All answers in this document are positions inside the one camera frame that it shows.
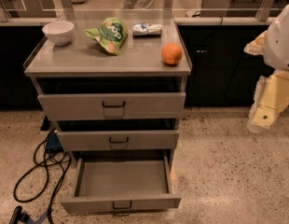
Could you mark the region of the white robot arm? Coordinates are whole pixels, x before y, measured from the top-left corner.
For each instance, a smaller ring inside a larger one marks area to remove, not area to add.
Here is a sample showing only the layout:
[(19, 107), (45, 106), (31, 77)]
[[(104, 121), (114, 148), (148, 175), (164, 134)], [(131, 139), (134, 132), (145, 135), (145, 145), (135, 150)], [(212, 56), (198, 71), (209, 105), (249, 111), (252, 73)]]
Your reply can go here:
[(258, 79), (249, 113), (247, 128), (260, 133), (289, 106), (289, 5), (265, 32), (245, 46), (244, 52), (262, 55), (264, 63), (274, 69), (269, 77)]

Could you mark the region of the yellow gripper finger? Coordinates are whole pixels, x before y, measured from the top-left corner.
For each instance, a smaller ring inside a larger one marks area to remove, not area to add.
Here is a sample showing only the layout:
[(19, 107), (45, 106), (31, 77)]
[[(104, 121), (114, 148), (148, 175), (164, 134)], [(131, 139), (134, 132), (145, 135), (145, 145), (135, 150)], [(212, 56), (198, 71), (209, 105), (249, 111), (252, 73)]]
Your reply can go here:
[(254, 104), (249, 112), (247, 128), (252, 133), (268, 130), (289, 106), (289, 72), (276, 70), (261, 76), (256, 83)]
[(263, 32), (252, 42), (247, 44), (244, 48), (244, 52), (251, 55), (263, 55), (264, 54), (264, 40), (267, 32)]

